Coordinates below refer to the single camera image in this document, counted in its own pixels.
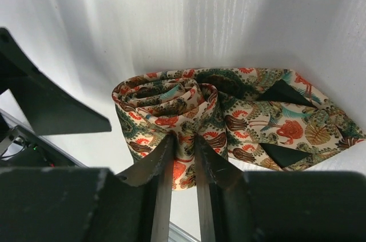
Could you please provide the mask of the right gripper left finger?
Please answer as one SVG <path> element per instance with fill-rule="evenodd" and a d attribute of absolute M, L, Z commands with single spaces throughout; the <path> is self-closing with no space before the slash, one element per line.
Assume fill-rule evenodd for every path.
<path fill-rule="evenodd" d="M 174 138 L 119 174 L 1 168 L 2 241 L 167 241 Z"/>

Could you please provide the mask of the floral patterned tie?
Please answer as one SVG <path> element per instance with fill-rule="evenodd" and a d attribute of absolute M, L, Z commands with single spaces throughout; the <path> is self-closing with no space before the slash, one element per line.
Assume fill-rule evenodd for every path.
<path fill-rule="evenodd" d="M 194 142 L 223 158 L 278 171 L 308 169 L 365 140 L 346 113 L 290 69 L 203 68 L 147 73 L 112 99 L 134 161 L 177 139 L 172 188 L 194 187 Z"/>

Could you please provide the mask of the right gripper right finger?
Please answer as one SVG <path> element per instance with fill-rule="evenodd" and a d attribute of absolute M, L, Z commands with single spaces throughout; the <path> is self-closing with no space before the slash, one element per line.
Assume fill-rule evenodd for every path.
<path fill-rule="evenodd" d="M 202 241 L 364 241 L 365 177 L 241 171 L 197 136 Z"/>

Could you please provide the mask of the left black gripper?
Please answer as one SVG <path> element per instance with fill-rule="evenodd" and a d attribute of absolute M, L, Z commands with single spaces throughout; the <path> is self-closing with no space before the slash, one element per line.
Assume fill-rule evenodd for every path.
<path fill-rule="evenodd" d="M 32 130 L 1 110 L 1 167 L 84 167 L 42 136 L 110 132 L 110 121 L 66 93 L 1 28 L 1 93 L 11 91 Z"/>

